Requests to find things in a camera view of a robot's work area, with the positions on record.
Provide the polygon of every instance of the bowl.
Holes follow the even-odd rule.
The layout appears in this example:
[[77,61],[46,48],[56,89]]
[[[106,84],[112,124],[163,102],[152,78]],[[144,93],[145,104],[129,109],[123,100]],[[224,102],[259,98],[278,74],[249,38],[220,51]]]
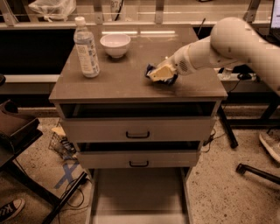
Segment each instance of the bowl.
[[130,48],[130,36],[122,33],[108,34],[100,39],[105,52],[114,59],[121,58]]

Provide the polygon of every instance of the plastic bag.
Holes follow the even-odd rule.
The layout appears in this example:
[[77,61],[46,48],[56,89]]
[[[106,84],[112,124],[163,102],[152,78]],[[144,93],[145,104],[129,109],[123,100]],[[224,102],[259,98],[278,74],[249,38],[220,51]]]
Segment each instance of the plastic bag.
[[50,22],[52,20],[66,21],[76,9],[76,0],[36,0],[28,6]]

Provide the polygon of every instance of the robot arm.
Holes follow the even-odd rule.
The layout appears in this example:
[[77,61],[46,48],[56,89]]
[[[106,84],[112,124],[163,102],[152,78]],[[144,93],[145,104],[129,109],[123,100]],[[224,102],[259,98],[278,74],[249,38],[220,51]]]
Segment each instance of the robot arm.
[[148,73],[153,81],[188,75],[206,67],[248,65],[280,95],[280,48],[262,39],[245,21],[219,21],[207,38],[183,46]]

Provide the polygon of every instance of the bottle cap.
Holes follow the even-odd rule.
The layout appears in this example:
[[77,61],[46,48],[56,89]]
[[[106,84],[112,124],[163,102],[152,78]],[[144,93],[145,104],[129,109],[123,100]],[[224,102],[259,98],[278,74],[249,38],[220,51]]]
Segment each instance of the bottle cap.
[[85,25],[86,20],[85,20],[84,17],[76,17],[75,18],[75,23],[76,23],[76,25]]

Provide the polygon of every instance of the drawer handle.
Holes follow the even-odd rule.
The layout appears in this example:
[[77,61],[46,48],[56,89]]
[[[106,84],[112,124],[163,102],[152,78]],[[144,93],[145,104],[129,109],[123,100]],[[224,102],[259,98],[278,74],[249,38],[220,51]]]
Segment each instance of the drawer handle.
[[125,136],[126,136],[127,138],[148,138],[148,137],[150,136],[150,132],[147,131],[146,135],[144,135],[144,136],[137,136],[137,135],[132,135],[132,134],[130,134],[130,133],[127,131],[127,132],[125,133]]
[[149,161],[146,161],[145,164],[140,164],[140,163],[133,164],[133,162],[129,161],[129,165],[130,167],[147,167],[149,165]]

